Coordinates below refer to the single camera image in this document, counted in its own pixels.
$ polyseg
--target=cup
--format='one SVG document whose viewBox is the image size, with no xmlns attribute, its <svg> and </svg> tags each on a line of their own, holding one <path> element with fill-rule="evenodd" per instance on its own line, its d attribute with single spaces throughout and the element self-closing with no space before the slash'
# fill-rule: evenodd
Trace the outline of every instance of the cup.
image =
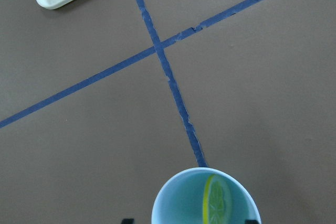
<svg viewBox="0 0 336 224">
<path fill-rule="evenodd" d="M 152 224 L 203 224 L 203 193 L 212 174 L 221 176 L 231 192 L 229 224 L 261 224 L 257 206 L 248 191 L 231 176 L 205 167 L 184 170 L 164 184 L 154 202 Z"/>
</svg>

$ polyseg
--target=lemon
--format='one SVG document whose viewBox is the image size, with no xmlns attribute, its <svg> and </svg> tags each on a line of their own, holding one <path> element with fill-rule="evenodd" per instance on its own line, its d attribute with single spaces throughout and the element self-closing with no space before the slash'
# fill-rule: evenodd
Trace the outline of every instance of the lemon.
<svg viewBox="0 0 336 224">
<path fill-rule="evenodd" d="M 207 179 L 203 195 L 203 224 L 228 224 L 232 213 L 232 196 L 222 176 Z"/>
</svg>

